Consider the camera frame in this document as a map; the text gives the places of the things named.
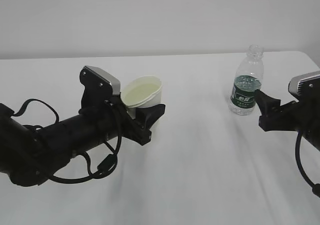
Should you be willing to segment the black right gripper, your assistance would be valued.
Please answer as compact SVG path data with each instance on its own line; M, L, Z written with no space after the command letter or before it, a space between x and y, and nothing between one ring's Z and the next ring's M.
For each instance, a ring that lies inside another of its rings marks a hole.
M280 99L270 97L259 89L254 91L254 100L261 112L258 125L265 132L306 130L308 124L307 102L292 101L281 105Z

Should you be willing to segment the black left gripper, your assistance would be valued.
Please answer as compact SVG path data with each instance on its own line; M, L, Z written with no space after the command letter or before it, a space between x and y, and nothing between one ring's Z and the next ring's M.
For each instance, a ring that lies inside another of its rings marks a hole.
M103 134L112 130L116 134L144 146L151 141L149 130L165 114L166 105L157 104L151 107L137 108L136 120L128 114L121 101L120 92L114 93L113 87L107 84L85 85L81 98L80 114L98 125Z

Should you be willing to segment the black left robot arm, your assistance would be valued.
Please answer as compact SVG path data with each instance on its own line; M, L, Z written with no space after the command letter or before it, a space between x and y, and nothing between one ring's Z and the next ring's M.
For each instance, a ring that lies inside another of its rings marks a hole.
M0 171L10 181L21 187L41 185L46 181L60 184L80 184L108 177L118 165L122 139L127 138L140 145L151 141L151 127L165 113L162 103L140 108L132 118L111 88L85 88L78 115L65 120L56 118L46 127L22 125L16 117L23 115L30 104L25 101L19 111L0 106ZM82 156L91 165L89 150L108 145L116 138L115 146L97 166L81 178L62 178L56 172L71 159Z

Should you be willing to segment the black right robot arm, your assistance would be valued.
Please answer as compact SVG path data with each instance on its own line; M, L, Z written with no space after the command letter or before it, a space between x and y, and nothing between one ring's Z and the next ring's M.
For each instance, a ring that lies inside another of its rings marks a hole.
M281 104L281 100L254 91L254 99L261 115L258 125L265 132L301 132L317 150L320 149L320 99L316 97Z

